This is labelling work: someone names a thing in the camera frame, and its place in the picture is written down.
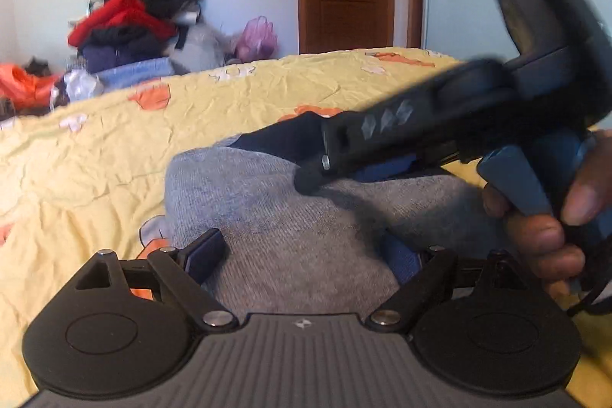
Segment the bed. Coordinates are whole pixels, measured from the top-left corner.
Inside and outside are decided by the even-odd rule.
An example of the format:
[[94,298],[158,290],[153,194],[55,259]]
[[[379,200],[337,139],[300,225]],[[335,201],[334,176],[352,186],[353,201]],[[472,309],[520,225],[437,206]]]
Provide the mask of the bed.
[[[134,258],[150,229],[158,231],[164,172],[175,154],[305,111],[359,109],[454,64],[396,47],[289,56],[157,80],[0,124],[0,408],[36,392],[21,337],[63,283],[97,249]],[[480,182],[473,165],[449,169]],[[609,407],[610,319],[576,321],[588,351],[568,389],[589,407]]]

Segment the pink plastic bag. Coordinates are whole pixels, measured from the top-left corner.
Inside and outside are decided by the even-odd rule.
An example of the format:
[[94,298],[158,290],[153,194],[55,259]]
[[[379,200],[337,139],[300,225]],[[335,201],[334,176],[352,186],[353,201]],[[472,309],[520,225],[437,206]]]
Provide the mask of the pink plastic bag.
[[236,43],[236,56],[243,63],[269,59],[276,50],[278,37],[265,16],[252,19]]

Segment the orange bag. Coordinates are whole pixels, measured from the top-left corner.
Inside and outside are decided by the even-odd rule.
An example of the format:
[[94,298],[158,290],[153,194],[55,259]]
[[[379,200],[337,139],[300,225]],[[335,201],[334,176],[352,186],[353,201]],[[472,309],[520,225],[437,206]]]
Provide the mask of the orange bag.
[[0,96],[13,101],[17,111],[49,106],[51,87],[58,78],[58,75],[36,77],[17,65],[0,65]]

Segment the hand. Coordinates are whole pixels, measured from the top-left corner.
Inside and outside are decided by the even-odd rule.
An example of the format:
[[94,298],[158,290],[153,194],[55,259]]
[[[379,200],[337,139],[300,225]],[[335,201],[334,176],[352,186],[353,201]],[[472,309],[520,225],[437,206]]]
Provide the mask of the hand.
[[[597,144],[586,155],[561,210],[561,219],[567,225],[583,225],[612,205],[612,130],[595,135]],[[490,216],[506,216],[510,239],[539,278],[553,283],[581,272],[584,254],[565,240],[557,219],[549,215],[521,215],[490,185],[484,189],[483,201]]]

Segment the gray cloth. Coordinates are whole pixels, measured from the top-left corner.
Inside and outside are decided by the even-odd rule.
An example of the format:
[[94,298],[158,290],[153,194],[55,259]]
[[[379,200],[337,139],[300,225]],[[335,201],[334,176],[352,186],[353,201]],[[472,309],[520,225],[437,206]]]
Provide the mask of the gray cloth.
[[204,287],[240,318],[250,311],[368,314],[398,289],[376,254],[386,228],[411,245],[474,257],[505,245],[479,189],[457,177],[340,180],[307,197],[293,188],[295,168],[222,146],[179,154],[168,167],[173,244],[222,231],[230,254]]

